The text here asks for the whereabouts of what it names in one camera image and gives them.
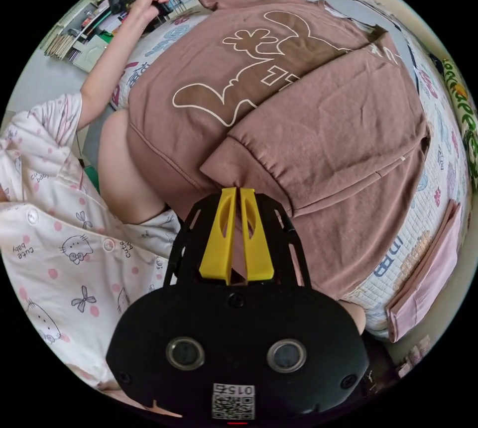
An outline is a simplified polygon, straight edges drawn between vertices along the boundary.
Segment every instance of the person's hand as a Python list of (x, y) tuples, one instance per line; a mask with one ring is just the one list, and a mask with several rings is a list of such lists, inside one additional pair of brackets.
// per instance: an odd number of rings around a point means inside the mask
[(169, 0), (136, 0), (129, 10), (128, 18), (142, 20), (148, 24), (159, 15), (159, 10), (153, 5), (153, 2), (167, 3)]

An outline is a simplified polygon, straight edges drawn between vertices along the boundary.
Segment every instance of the green item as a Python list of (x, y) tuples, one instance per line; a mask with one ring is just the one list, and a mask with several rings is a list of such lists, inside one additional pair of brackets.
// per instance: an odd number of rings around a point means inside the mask
[(109, 44), (111, 43), (111, 40), (113, 40), (113, 35), (111, 35), (111, 33), (108, 33), (107, 31), (103, 31), (100, 33), (100, 38), (101, 40)]
[(468, 101), (468, 93), (455, 65), (443, 59), (445, 83), (453, 103), (468, 159), (473, 192), (478, 192), (478, 119)]
[(93, 166), (87, 166), (85, 169), (85, 173), (88, 176), (88, 179), (92, 182), (93, 186), (95, 186), (98, 194), (100, 193), (100, 182), (98, 179), (98, 173)]

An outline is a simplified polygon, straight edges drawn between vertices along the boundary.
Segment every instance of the person's arm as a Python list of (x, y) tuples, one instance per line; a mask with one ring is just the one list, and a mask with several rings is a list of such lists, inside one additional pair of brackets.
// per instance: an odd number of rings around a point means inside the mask
[(80, 90), (83, 104), (78, 130), (99, 117), (110, 102), (134, 47), (148, 24), (158, 16), (153, 1), (165, 3), (168, 0), (136, 0), (118, 33), (87, 76)]

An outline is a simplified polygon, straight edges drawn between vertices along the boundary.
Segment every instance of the brown hoodie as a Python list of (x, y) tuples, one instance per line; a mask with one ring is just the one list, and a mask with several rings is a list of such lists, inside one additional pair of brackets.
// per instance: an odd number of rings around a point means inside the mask
[(323, 1), (200, 2), (215, 12), (129, 94), (131, 155), (183, 218), (220, 187), (280, 201), (314, 287), (340, 298), (380, 262), (420, 179), (429, 139), (413, 82), (388, 33)]

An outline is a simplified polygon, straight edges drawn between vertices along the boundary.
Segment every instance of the shirt button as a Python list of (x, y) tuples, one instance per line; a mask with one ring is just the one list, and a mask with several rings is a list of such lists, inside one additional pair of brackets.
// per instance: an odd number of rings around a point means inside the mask
[(30, 224), (36, 224), (38, 222), (38, 212), (35, 209), (29, 210), (26, 217)]
[(105, 239), (103, 241), (103, 249), (106, 252), (111, 252), (115, 248), (115, 243), (111, 239)]

